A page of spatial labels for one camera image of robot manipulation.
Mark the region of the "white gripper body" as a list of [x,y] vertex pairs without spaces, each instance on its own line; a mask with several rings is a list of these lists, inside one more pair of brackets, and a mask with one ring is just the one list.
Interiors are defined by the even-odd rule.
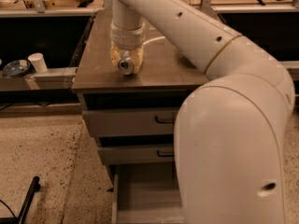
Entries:
[[111,41],[119,49],[134,50],[142,46],[145,39],[145,23],[134,30],[118,27],[114,22],[110,26]]

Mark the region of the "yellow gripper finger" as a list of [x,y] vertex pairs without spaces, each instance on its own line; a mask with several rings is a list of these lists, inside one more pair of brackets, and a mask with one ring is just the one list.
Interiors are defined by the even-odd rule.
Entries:
[[131,51],[131,59],[133,61],[133,73],[137,74],[141,65],[143,63],[143,46],[139,46],[138,48]]
[[121,49],[117,47],[115,44],[111,45],[110,59],[111,59],[112,66],[118,68],[119,61],[121,60]]

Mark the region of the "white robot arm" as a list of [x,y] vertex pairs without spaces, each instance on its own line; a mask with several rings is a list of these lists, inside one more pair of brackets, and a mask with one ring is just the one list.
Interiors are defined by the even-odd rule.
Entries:
[[285,224],[283,140],[295,100],[286,68],[179,0],[119,0],[208,79],[181,106],[174,151],[186,224]]

